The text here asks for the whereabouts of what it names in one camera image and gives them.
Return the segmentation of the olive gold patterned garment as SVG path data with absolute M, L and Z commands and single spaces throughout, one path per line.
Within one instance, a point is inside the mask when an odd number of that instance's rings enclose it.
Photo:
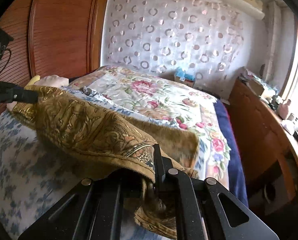
M 195 133 L 137 120 L 104 108 L 56 87 L 31 85 L 38 94 L 36 103 L 18 102 L 12 114 L 34 129 L 43 142 L 62 152 L 101 167 L 108 176 L 118 168 L 134 172 L 122 180 L 135 186 L 137 196 L 126 207 L 134 211 L 136 224 L 158 235 L 175 239 L 176 219 L 168 200 L 153 190 L 155 179 L 154 144 L 161 155 L 191 178 L 198 157 L 199 139 Z

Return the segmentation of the yellow plush toy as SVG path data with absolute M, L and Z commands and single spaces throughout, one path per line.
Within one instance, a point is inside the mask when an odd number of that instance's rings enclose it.
M 36 75 L 36 76 L 34 76 L 34 77 L 32 77 L 32 78 L 30 79 L 30 81 L 27 83 L 26 86 L 33 85 L 33 84 L 35 84 L 36 82 L 38 82 L 39 80 L 40 80 L 40 75 Z

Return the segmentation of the beige folded pillow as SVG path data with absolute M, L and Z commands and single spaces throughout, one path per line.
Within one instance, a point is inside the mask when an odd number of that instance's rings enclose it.
M 42 77 L 35 82 L 31 80 L 23 88 L 23 91 L 28 96 L 35 96 L 35 102 L 22 102 L 13 99 L 11 103 L 7 103 L 7 110 L 13 114 L 37 115 L 45 105 L 49 106 L 56 100 L 67 97 L 69 92 L 65 88 L 68 85 L 68 78 L 57 75 Z

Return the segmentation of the blue floral bed sheet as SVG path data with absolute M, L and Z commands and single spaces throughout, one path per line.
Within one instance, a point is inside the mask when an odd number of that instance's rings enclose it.
M 3 236 L 18 239 L 82 179 L 107 177 L 101 172 L 101 167 L 43 142 L 34 129 L 4 111 L 0 115 L 0 228 Z M 131 238 L 164 237 L 136 224 L 134 211 L 129 212 L 133 226 L 126 226 L 125 230 Z

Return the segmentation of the wooden wardrobe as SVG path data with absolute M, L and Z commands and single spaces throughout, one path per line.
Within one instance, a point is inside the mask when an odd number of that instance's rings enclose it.
M 0 81 L 26 85 L 36 76 L 84 76 L 100 66 L 107 0 L 14 0 L 0 18 L 13 38 Z

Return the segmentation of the wooden headboard shelf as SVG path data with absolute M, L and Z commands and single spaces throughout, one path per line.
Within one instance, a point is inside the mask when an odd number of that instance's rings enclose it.
M 298 196 L 298 142 L 286 132 L 277 114 L 237 78 L 229 95 L 229 116 L 246 185 L 269 178 L 274 165 L 284 179 L 287 199 Z

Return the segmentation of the floral quilt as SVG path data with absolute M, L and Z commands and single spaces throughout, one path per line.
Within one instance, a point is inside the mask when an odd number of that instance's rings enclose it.
M 161 149 L 199 178 L 214 177 L 242 203 L 247 192 L 228 112 L 220 99 L 124 67 L 104 66 L 69 80 L 81 97 L 136 120 Z

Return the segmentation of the pink bottle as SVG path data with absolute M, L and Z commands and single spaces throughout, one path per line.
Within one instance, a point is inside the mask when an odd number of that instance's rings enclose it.
M 282 120 L 286 120 L 288 118 L 290 105 L 291 105 L 291 100 L 288 99 L 284 103 L 278 106 L 277 113 Z

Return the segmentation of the blue tissue box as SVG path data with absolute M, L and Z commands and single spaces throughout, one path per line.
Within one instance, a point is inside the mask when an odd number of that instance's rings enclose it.
M 195 84 L 195 76 L 192 74 L 188 74 L 186 71 L 184 71 L 182 68 L 178 67 L 174 72 L 174 81 L 181 83 L 183 85 L 187 85 L 191 88 L 193 88 Z

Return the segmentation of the cardboard box on shelf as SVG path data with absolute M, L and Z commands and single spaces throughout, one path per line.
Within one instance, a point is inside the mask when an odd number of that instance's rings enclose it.
M 265 91 L 265 88 L 263 87 L 263 85 L 253 79 L 248 80 L 246 85 L 257 96 L 261 96 Z

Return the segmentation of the white circle-pattern curtain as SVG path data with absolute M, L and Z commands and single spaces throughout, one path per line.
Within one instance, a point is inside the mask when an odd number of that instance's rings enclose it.
M 108 0 L 105 27 L 108 62 L 156 76 L 180 67 L 197 88 L 220 95 L 244 42 L 239 13 L 205 0 Z

